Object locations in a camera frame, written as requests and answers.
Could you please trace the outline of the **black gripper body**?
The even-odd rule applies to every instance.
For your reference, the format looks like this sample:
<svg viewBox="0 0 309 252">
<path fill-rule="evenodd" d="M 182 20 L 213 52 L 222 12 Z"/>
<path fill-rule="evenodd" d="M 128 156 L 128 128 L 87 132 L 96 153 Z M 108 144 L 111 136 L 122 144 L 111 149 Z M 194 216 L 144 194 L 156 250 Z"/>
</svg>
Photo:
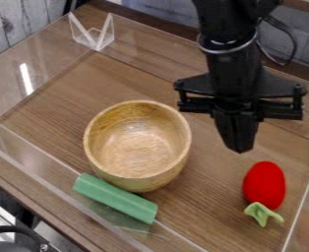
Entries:
<svg viewBox="0 0 309 252">
<path fill-rule="evenodd" d="M 174 83 L 179 108 L 209 113 L 217 122 L 262 122 L 266 118 L 301 120 L 308 88 L 263 67 L 210 71 Z"/>
</svg>

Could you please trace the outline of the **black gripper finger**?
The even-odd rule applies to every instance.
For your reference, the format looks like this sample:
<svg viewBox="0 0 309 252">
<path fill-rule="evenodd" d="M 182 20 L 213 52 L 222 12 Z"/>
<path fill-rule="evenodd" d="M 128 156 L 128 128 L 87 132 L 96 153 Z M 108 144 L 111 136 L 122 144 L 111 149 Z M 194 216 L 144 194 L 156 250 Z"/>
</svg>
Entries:
<svg viewBox="0 0 309 252">
<path fill-rule="evenodd" d="M 229 115 L 221 111 L 214 112 L 214 121 L 215 126 L 223 140 L 226 147 L 237 152 L 241 153 L 241 146 L 239 146 L 239 133 L 238 133 L 238 126 L 237 126 L 237 118 L 234 115 Z"/>
<path fill-rule="evenodd" d="M 254 112 L 242 115 L 242 152 L 254 148 L 255 138 L 259 130 L 259 120 Z"/>
</svg>

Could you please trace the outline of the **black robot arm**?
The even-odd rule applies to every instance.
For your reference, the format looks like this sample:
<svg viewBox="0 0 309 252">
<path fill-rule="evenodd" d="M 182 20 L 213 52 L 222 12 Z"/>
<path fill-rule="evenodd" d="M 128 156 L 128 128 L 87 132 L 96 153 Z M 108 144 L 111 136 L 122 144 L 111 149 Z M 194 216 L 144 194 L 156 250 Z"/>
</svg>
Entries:
<svg viewBox="0 0 309 252">
<path fill-rule="evenodd" d="M 304 117 L 306 87 L 273 75 L 261 60 L 261 23 L 290 31 L 270 15 L 282 2 L 193 0 L 199 21 L 197 44 L 209 72 L 175 82 L 179 109 L 209 114 L 226 147 L 239 154 L 254 148 L 265 119 Z"/>
</svg>

